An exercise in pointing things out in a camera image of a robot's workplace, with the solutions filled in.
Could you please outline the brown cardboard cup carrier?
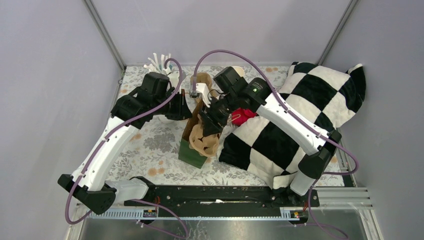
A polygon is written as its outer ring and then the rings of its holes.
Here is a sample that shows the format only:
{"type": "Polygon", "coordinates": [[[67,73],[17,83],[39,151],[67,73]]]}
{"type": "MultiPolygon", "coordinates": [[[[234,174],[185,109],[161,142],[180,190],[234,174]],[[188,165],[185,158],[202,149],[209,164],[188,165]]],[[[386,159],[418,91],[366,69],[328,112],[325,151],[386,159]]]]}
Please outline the brown cardboard cup carrier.
{"type": "Polygon", "coordinates": [[[214,98],[219,97],[219,93],[213,88],[213,79],[207,72],[198,72],[196,75],[196,83],[206,84],[209,91],[212,91],[210,94],[214,98]]]}

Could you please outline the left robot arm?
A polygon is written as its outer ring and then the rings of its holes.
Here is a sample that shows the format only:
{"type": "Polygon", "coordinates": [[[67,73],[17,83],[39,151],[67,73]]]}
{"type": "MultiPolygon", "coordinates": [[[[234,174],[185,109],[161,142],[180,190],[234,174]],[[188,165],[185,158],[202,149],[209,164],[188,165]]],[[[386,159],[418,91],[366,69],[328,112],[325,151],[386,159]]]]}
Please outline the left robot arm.
{"type": "Polygon", "coordinates": [[[144,206],[152,204],[155,192],[141,177],[121,181],[106,178],[127,143],[155,115],[174,121],[192,116],[178,72],[149,72],[140,86],[120,97],[89,156],[72,174],[62,174],[58,184],[97,215],[133,199],[144,206]]]}

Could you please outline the green brown paper bag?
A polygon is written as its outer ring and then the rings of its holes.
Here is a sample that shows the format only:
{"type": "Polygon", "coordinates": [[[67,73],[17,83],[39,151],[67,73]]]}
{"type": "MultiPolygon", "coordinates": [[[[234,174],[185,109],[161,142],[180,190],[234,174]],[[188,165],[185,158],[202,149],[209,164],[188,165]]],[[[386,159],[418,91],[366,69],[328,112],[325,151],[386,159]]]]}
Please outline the green brown paper bag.
{"type": "Polygon", "coordinates": [[[204,163],[207,161],[207,159],[212,157],[205,157],[201,156],[196,150],[190,149],[189,147],[189,135],[192,131],[192,128],[196,124],[202,125],[202,120],[200,117],[200,110],[204,106],[204,103],[202,100],[196,101],[196,106],[192,112],[192,118],[188,119],[185,129],[183,130],[181,141],[180,141],[180,147],[178,150],[178,159],[195,167],[195,168],[202,168],[204,163]]]}

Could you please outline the stack of brown paper cups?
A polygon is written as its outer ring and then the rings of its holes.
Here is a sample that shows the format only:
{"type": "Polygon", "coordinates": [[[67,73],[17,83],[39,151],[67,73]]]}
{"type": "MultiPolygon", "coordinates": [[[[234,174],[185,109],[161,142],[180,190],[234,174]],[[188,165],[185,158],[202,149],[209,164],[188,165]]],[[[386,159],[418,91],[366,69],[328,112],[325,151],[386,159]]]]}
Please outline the stack of brown paper cups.
{"type": "Polygon", "coordinates": [[[245,70],[241,66],[232,66],[232,68],[236,71],[236,73],[240,77],[244,77],[245,76],[245,70]]]}

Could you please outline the white plastic cup lid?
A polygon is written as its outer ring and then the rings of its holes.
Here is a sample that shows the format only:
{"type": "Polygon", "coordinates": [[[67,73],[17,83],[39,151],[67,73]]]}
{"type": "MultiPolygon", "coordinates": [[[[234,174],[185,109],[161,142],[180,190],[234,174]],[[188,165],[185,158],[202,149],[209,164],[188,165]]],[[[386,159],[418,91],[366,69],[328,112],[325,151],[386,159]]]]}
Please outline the white plastic cup lid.
{"type": "Polygon", "coordinates": [[[159,115],[158,119],[163,123],[163,124],[171,124],[174,123],[175,120],[172,119],[168,119],[165,115],[159,115]]]}

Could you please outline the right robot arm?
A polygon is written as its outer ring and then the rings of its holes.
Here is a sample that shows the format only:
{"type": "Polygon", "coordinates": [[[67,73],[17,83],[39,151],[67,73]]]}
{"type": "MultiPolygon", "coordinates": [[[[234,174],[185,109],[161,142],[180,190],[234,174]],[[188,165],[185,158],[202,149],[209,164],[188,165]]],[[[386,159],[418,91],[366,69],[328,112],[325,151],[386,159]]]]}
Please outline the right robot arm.
{"type": "Polygon", "coordinates": [[[248,81],[229,66],[214,81],[219,98],[197,74],[191,82],[204,103],[199,113],[204,136],[220,133],[238,108],[256,113],[224,139],[218,160],[258,176],[274,191],[288,190],[287,201],[301,205],[333,157],[331,147],[338,147],[332,133],[301,115],[262,76],[248,81]]]}

